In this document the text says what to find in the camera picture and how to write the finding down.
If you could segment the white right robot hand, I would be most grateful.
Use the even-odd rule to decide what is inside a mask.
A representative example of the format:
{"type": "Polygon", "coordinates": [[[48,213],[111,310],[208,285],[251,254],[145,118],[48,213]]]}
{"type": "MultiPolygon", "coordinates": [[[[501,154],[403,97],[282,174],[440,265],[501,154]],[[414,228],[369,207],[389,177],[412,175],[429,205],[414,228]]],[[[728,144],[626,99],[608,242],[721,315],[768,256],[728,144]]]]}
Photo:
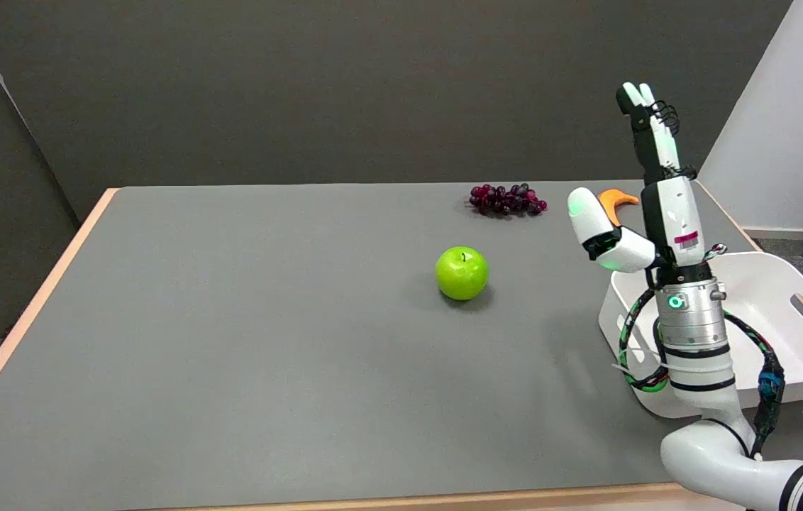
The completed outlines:
{"type": "Polygon", "coordinates": [[[644,170],[639,203],[645,233],[618,226],[596,194],[581,187],[567,198],[577,242],[590,260],[623,274],[702,264],[706,246],[692,191],[696,175],[680,164],[676,109],[655,99],[645,83],[622,84],[616,103],[631,122],[635,153],[644,170]]]}

